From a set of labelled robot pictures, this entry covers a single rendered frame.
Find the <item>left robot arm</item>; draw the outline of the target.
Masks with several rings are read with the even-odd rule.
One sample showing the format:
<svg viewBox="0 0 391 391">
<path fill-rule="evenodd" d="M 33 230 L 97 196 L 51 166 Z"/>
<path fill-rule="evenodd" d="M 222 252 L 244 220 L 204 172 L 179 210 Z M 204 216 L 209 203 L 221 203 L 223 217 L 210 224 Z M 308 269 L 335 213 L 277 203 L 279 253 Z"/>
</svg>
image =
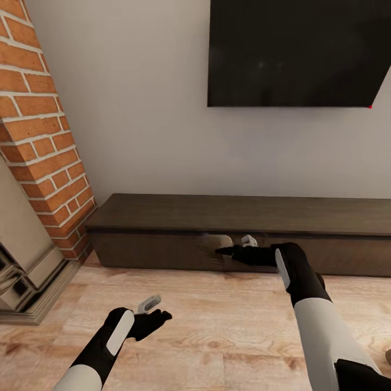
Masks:
<svg viewBox="0 0 391 391">
<path fill-rule="evenodd" d="M 139 342 L 172 319 L 165 311 L 148 314 L 160 302 L 156 294 L 138 305 L 137 314 L 126 308 L 112 312 L 51 391 L 102 391 L 125 339 Z"/>
</svg>

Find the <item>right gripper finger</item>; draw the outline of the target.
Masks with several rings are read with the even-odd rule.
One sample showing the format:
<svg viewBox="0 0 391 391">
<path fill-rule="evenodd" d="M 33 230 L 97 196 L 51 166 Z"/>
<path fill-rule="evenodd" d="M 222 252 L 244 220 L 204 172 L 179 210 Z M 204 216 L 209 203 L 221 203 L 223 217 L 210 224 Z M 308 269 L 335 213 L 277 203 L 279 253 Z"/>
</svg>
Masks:
<svg viewBox="0 0 391 391">
<path fill-rule="evenodd" d="M 234 253 L 235 253 L 234 247 L 235 246 L 216 249 L 215 252 L 218 253 L 218 254 L 222 254 L 222 255 L 227 255 L 227 256 L 233 257 Z"/>
</svg>

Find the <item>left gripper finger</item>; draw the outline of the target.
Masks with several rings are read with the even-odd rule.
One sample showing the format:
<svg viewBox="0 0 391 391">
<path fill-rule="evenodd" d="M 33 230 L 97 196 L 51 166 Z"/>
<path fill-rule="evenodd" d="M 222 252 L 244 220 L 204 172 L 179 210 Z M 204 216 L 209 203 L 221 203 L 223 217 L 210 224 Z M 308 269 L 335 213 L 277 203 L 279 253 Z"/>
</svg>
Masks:
<svg viewBox="0 0 391 391">
<path fill-rule="evenodd" d="M 162 317 L 163 317 L 163 322 L 165 322 L 166 320 L 172 319 L 172 315 L 170 313 L 167 313 L 165 311 L 163 311 L 161 313 L 162 313 Z"/>
</svg>

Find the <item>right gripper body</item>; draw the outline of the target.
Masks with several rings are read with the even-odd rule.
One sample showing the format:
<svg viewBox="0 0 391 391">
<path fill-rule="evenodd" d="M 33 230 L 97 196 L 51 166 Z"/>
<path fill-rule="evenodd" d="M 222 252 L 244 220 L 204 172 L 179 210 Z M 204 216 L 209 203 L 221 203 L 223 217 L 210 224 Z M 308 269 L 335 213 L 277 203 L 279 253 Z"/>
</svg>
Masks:
<svg viewBox="0 0 391 391">
<path fill-rule="evenodd" d="M 238 261 L 246 266 L 261 266 L 260 261 L 260 249 L 262 247 L 244 247 L 241 245 L 234 245 L 234 256 L 232 257 L 235 261 Z"/>
</svg>

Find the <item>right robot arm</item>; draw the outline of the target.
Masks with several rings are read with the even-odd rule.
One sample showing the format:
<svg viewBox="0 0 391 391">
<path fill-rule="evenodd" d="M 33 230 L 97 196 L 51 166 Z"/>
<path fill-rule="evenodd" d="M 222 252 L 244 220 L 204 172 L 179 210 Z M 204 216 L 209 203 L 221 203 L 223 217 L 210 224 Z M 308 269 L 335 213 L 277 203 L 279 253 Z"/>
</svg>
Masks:
<svg viewBox="0 0 391 391">
<path fill-rule="evenodd" d="M 359 344 L 313 271 L 299 244 L 257 247 L 250 235 L 243 245 L 216 249 L 246 266 L 278 267 L 291 296 L 308 377 L 313 391 L 391 391 L 391 378 Z"/>
</svg>

